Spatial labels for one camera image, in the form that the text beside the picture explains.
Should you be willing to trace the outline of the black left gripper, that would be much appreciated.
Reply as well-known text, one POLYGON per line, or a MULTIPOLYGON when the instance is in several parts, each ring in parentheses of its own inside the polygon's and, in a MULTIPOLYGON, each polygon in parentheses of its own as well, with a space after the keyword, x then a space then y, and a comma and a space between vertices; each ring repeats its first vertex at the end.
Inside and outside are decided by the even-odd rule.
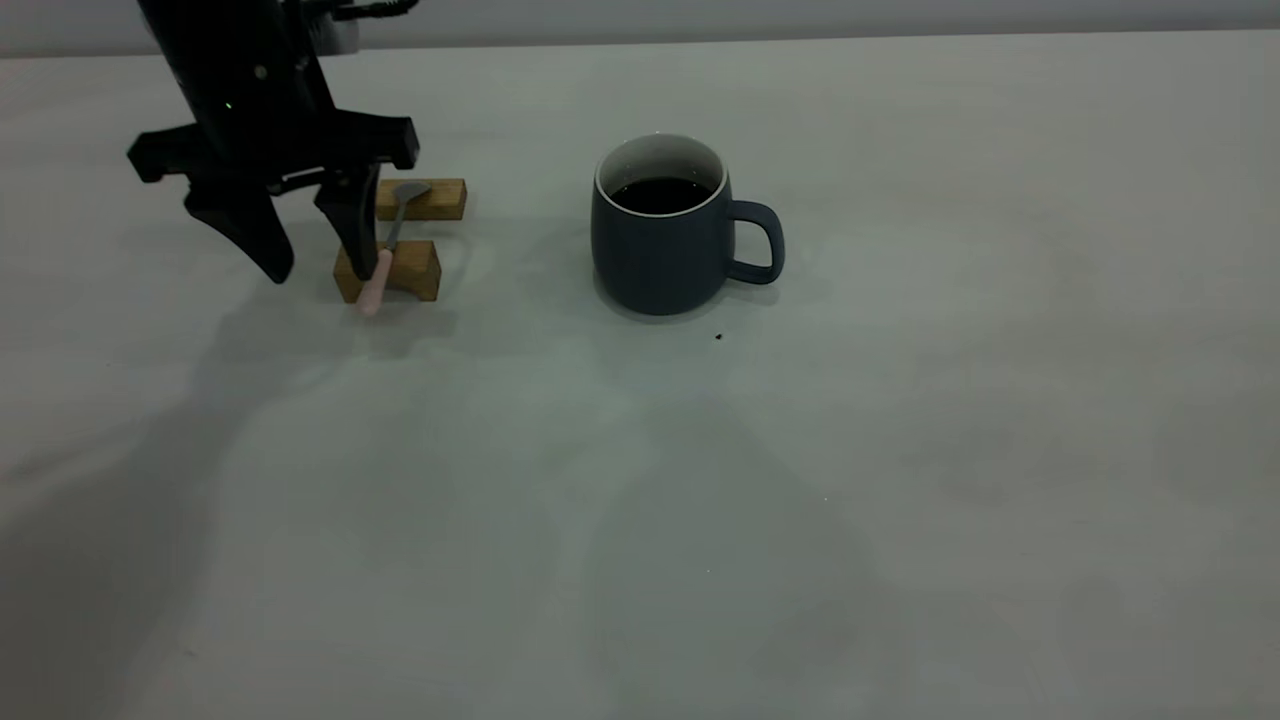
MULTIPOLYGON (((140 178, 214 176, 274 186, 302 170, 356 165, 329 170, 315 206, 355 275, 369 281, 378 265, 380 164, 413 167, 413 122, 339 109, 307 40, 186 40, 161 49, 195 120, 136 138, 128 158, 140 178)), ((253 184, 192 183, 186 210, 282 284, 294 252, 270 193, 253 184)))

